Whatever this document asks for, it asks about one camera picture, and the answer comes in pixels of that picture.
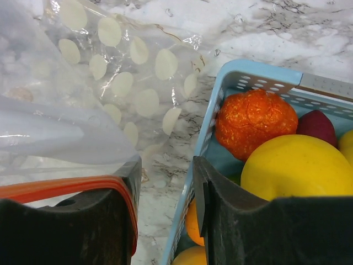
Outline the orange tomato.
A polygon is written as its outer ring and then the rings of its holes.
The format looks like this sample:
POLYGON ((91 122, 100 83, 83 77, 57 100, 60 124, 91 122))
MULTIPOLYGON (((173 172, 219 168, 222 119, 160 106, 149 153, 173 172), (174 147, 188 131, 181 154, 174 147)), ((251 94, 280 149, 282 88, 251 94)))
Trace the orange tomato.
POLYGON ((204 246, 204 238, 200 236, 199 233, 199 226, 197 221, 197 211, 196 211, 196 201, 193 199, 188 207, 188 212, 186 213, 185 217, 185 227, 188 236, 191 240, 200 245, 204 246))

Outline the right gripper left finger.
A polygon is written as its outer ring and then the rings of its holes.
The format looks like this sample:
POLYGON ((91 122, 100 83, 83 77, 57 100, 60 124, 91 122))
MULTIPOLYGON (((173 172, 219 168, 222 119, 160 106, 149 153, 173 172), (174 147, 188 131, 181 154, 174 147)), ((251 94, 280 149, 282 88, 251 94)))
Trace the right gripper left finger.
POLYGON ((141 160, 111 175, 1 187, 2 264, 130 264, 141 160))

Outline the yellow lemon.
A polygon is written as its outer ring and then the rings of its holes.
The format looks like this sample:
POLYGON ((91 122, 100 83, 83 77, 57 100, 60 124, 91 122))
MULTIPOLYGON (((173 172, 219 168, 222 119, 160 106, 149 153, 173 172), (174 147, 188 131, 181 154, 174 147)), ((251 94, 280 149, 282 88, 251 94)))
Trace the yellow lemon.
POLYGON ((347 159, 349 164, 353 165, 353 130, 347 131, 338 142, 338 149, 347 159))

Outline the green yellow mango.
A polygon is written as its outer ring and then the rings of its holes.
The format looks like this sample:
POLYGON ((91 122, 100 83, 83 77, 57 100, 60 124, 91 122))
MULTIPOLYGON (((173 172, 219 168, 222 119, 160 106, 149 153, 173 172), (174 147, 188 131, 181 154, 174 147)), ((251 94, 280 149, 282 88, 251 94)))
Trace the green yellow mango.
POLYGON ((230 181, 240 186, 241 173, 237 172, 227 177, 230 181))

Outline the clear zip top bag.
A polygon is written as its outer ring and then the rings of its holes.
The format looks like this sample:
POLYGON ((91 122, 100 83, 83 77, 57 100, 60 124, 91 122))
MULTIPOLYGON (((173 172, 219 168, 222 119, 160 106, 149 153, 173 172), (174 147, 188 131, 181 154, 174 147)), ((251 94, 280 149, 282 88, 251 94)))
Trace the clear zip top bag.
POLYGON ((46 1, 1 2, 1 187, 111 175, 167 141, 198 87, 202 35, 46 1))

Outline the light blue plastic basket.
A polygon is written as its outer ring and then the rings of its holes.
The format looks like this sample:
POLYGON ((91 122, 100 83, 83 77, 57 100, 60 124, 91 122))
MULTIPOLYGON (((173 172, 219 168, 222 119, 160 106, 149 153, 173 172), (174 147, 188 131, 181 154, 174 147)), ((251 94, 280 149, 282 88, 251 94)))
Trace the light blue plastic basket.
MULTIPOLYGON (((240 172, 243 165, 215 138, 215 119, 224 99, 250 89, 263 89, 280 95, 297 114, 314 109, 323 111, 337 135, 352 129, 352 84, 295 70, 248 60, 233 60, 219 71, 195 147, 195 156, 204 157, 226 178, 240 172)), ((192 246, 185 231, 185 214, 195 199, 192 163, 174 215, 162 264, 171 264, 181 251, 192 246)))

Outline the yellow apple with stem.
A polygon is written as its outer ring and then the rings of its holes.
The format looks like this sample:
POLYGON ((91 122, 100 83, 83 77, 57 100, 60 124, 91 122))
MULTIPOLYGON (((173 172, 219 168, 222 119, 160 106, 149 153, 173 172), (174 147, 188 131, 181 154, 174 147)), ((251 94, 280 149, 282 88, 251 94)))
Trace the yellow apple with stem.
POLYGON ((250 155, 240 186, 265 200, 352 195, 352 167, 339 150, 323 140, 279 136, 250 155))

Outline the bumpy red orange tangerine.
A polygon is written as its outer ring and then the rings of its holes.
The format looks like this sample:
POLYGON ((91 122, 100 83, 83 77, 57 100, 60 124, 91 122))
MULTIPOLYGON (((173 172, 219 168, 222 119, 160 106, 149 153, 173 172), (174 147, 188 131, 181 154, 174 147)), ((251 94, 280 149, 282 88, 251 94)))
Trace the bumpy red orange tangerine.
POLYGON ((298 116, 277 94, 251 90, 228 96, 215 123, 215 137, 236 159, 245 162, 264 142, 295 134, 298 116))

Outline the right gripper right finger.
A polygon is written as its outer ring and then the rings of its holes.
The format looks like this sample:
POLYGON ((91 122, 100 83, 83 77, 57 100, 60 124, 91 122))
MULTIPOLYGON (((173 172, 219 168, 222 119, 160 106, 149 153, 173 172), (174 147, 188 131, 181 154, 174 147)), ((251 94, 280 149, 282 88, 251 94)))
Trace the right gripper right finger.
POLYGON ((200 156, 192 176, 208 264, 352 263, 352 197, 268 202, 200 156))

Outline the yellow orange peach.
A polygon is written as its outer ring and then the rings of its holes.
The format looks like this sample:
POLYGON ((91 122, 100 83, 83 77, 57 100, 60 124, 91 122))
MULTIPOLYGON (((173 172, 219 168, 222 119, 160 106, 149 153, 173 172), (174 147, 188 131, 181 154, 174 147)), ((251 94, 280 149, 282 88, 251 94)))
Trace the yellow orange peach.
POLYGON ((172 265, 207 265, 205 248, 194 246, 180 252, 172 265))

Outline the purple sweet potato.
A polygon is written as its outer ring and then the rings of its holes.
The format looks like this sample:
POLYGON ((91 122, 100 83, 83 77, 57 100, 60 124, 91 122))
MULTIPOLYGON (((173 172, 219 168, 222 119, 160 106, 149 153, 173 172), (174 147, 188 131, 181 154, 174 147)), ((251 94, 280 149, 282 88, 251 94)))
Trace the purple sweet potato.
POLYGON ((298 120, 296 134, 316 137, 334 147, 338 146, 334 126, 320 110, 313 110, 301 116, 298 120))

